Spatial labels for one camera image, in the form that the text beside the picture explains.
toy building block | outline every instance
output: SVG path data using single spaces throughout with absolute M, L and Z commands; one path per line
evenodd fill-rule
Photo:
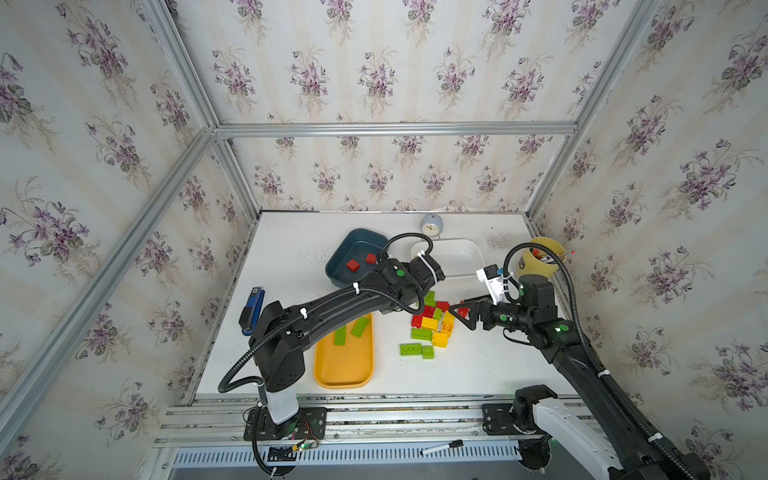
M 422 345 L 422 358 L 424 360 L 433 360 L 435 358 L 435 347 Z
M 346 325 L 338 329 L 333 334 L 333 345 L 345 345 L 346 344 Z
M 438 346 L 444 349 L 448 346 L 448 334 L 443 332 L 435 332 L 432 334 L 432 346 Z
M 358 318 L 355 321 L 355 326 L 352 327 L 352 336 L 356 336 L 357 338 L 362 337 L 362 333 L 366 331 L 369 323 L 371 323 L 371 320 L 367 316 Z
M 411 329 L 411 338 L 414 340 L 432 341 L 432 331 L 427 329 Z
M 421 343 L 401 343 L 400 344 L 400 356 L 421 355 L 421 354 L 422 354 Z
M 435 319 L 431 319 L 431 318 L 424 318 L 424 319 L 422 319 L 422 328 L 423 329 L 427 329 L 427 330 L 431 330 L 433 332 L 436 332 L 437 331 L 437 325 L 438 325 L 438 321 L 435 320 Z

green lego brick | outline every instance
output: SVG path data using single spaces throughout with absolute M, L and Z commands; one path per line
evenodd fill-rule
M 333 334 L 333 345 L 346 345 L 346 325 Z
M 422 345 L 422 358 L 432 360 L 435 358 L 435 347 L 431 345 Z
M 352 336 L 360 338 L 362 333 L 366 331 L 366 328 L 368 328 L 369 323 L 371 323 L 371 320 L 368 317 L 361 316 L 358 318 L 357 321 L 355 321 L 355 326 L 352 327 Z
M 422 354 L 421 343 L 401 343 L 400 344 L 400 356 L 421 355 L 421 354 Z
M 411 329 L 411 338 L 414 340 L 432 341 L 432 331 L 427 329 Z

white tabletop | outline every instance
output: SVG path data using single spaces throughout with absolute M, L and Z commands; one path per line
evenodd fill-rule
M 474 241 L 486 265 L 501 266 L 510 248 L 531 239 L 521 215 L 440 215 L 445 225 L 441 239 Z M 424 214 L 408 213 L 265 213 L 197 387 L 199 398 L 257 392 L 255 385 L 242 386 L 227 394 L 217 390 L 227 370 L 248 350 L 248 337 L 240 331 L 237 320 L 252 287 L 261 286 L 266 290 L 264 305 L 279 300 L 283 308 L 331 293 L 336 288 L 326 277 L 325 265 L 348 232 L 361 227 L 393 237 L 419 231 L 423 217 Z M 402 261 L 410 260 L 411 247 L 418 242 L 415 237 L 399 240 L 390 247 L 389 255 Z M 488 293 L 476 278 L 448 279 L 434 290 L 437 300 L 451 304 Z M 499 328 L 486 332 L 478 324 L 472 332 L 457 321 L 448 348 L 435 348 L 435 359 L 423 360 L 399 355 L 400 343 L 415 342 L 410 339 L 408 313 L 376 312 L 373 318 L 376 369 L 367 385 L 343 390 L 328 390 L 317 385 L 313 377 L 315 348 L 312 347 L 304 353 L 306 373 L 296 384 L 296 392 L 299 395 L 491 395 L 512 394 L 516 389 L 543 383 L 559 394 L 574 393 L 573 387 L 539 351 L 507 341 Z M 235 378 L 256 374 L 258 368 L 250 361 Z

wire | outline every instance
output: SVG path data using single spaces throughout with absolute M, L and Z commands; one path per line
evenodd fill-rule
M 576 290 L 574 288 L 573 279 L 571 278 L 571 274 L 565 268 L 565 264 L 555 252 L 550 250 L 549 247 L 535 242 L 525 242 L 520 243 L 519 245 L 515 245 L 511 250 L 509 250 L 509 252 L 507 252 L 507 257 L 504 258 L 504 269 L 502 272 L 504 277 L 504 285 L 507 286 L 508 278 L 512 280 L 515 285 L 517 285 L 517 283 L 508 274 L 509 260 L 512 258 L 512 255 L 515 254 L 515 252 L 524 248 L 536 248 L 543 250 L 558 265 L 560 273 L 565 279 L 565 285 L 568 288 L 568 304 L 571 310 L 571 319 L 576 326 L 576 333 L 579 339 L 579 343 L 584 349 L 584 354 L 587 356 L 587 360 L 589 361 L 594 371 L 602 372 L 605 370 L 605 367 L 600 363 L 592 351 L 592 348 L 590 348 L 589 340 L 587 340 L 587 336 L 584 334 L 584 330 L 581 328 L 581 322 L 579 321 L 578 311 L 576 309 Z M 509 293 L 507 292 L 505 294 L 507 299 L 511 300 Z M 624 410 L 624 413 L 626 413 L 632 422 L 643 432 L 643 435 L 646 439 L 649 439 L 651 436 L 657 433 L 651 429 L 649 426 L 651 423 L 647 418 L 645 418 L 645 415 L 643 415 L 643 413 L 637 409 L 637 406 L 629 399 L 629 397 L 627 397 L 627 394 L 624 393 L 624 390 L 622 390 L 621 387 L 616 383 L 613 376 L 602 375 L 599 378 L 602 379 L 603 383 L 605 383 L 605 386 L 608 388 L 608 392 L 610 392 L 611 396 L 613 396 L 616 402 L 618 402 L 619 406 L 622 408 L 622 410 Z M 667 448 L 667 446 L 663 444 L 660 439 L 649 440 L 649 443 L 652 444 L 656 450 L 658 450 L 659 453 L 661 453 L 667 460 L 672 462 L 675 467 L 680 470 L 685 478 L 688 480 L 697 480 L 693 472 L 687 467 L 687 465 L 683 463 L 682 460 L 680 460 L 680 457 L 675 455 L 674 452 L 670 451 L 670 449 Z

pen holder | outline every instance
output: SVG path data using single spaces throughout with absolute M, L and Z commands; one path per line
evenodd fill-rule
M 536 237 L 531 239 L 531 242 L 544 245 L 545 247 L 555 252 L 560 258 L 565 255 L 565 248 L 549 237 Z M 520 278 L 522 275 L 529 274 L 542 275 L 546 276 L 547 278 L 551 278 L 552 275 L 554 275 L 554 272 L 557 270 L 557 265 L 544 263 L 538 258 L 534 257 L 530 248 L 524 249 L 522 257 L 520 257 L 520 260 L 518 260 L 518 278 Z

